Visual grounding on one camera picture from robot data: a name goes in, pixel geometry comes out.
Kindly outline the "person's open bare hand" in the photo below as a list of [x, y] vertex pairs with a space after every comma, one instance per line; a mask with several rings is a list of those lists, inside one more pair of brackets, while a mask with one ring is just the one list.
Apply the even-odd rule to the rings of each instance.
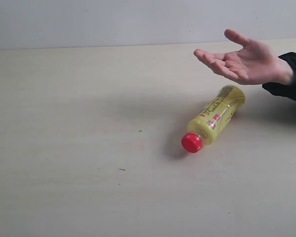
[[210, 53], [196, 49], [193, 53], [215, 74], [241, 85], [269, 82], [289, 85], [293, 82], [293, 69], [285, 60], [275, 55], [270, 46], [232, 29], [225, 30], [224, 36], [241, 45], [242, 49], [227, 53]]

